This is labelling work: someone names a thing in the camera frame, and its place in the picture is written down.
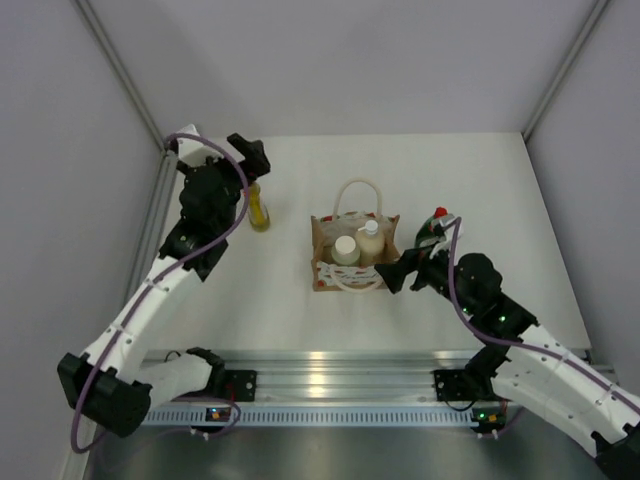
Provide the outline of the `cream pump lotion bottle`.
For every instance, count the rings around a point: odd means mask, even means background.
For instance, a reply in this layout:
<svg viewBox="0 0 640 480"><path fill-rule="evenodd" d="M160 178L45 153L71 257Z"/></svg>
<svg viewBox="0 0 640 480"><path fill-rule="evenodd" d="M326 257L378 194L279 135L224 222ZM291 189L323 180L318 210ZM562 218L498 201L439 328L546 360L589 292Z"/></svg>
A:
<svg viewBox="0 0 640 480"><path fill-rule="evenodd" d="M354 236L360 250L360 265L368 267L378 263L384 252L385 238L376 220L367 220Z"/></svg>

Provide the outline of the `yellow dish soap bottle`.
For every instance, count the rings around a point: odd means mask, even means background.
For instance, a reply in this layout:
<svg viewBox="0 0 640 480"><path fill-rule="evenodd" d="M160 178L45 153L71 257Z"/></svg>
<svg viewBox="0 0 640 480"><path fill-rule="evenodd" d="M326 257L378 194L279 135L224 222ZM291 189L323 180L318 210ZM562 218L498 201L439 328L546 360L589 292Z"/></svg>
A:
<svg viewBox="0 0 640 480"><path fill-rule="evenodd" d="M268 230L270 227L270 217L262 201L261 188L257 182L254 182L249 187L248 204L248 217L251 227L258 232Z"/></svg>

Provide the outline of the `green dish soap bottle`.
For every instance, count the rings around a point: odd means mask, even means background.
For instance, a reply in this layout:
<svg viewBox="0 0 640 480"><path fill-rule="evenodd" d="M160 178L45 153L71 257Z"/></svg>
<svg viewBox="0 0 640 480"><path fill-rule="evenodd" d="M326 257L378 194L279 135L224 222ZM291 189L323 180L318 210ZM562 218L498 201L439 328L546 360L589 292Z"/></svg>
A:
<svg viewBox="0 0 640 480"><path fill-rule="evenodd" d="M448 224L452 218L453 216L445 207L437 207L418 230L414 240L414 247L426 248L439 243L445 236L445 227L442 223Z"/></svg>

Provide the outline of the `jute watermelon canvas bag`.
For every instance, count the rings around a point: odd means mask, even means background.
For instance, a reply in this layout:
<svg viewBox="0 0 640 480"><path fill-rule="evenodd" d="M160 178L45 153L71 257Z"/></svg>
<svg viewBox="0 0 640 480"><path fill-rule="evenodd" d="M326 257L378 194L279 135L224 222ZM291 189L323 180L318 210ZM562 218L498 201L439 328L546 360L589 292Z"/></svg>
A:
<svg viewBox="0 0 640 480"><path fill-rule="evenodd" d="M342 212L340 203L347 188L363 184L375 193L375 207L369 211ZM317 292L365 293L385 286L375 270L377 264L390 264L400 257L394 238L400 217L382 211L382 193L364 178L352 178L338 190L332 213L311 218L313 274Z"/></svg>

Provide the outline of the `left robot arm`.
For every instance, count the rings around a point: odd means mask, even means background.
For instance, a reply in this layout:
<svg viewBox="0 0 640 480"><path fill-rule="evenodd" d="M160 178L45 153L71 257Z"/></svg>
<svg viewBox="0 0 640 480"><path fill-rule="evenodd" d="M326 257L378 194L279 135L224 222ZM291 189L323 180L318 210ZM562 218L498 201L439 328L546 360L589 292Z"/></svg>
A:
<svg viewBox="0 0 640 480"><path fill-rule="evenodd" d="M121 438L135 432L148 412L185 395L228 402L233 395L225 363L212 351L192 347L177 359L144 366L153 343L178 307L212 273L228 238L248 210L249 188L271 164L260 139L238 133L227 151L197 134L177 132L166 140L183 175L180 211L142 283L118 316L81 354L66 354L57 373L73 410L72 448L87 418Z"/></svg>

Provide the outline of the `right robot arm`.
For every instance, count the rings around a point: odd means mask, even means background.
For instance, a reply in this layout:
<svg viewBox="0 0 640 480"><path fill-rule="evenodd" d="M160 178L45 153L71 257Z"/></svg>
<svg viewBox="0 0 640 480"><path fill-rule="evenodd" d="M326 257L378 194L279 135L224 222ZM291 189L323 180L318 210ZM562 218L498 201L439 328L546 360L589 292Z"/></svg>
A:
<svg viewBox="0 0 640 480"><path fill-rule="evenodd" d="M483 254L454 262L448 252L410 249L375 267L388 289L430 287L483 343L463 385L477 398L519 404L578 443L609 479L639 476L639 399L581 360L501 289L503 277Z"/></svg>

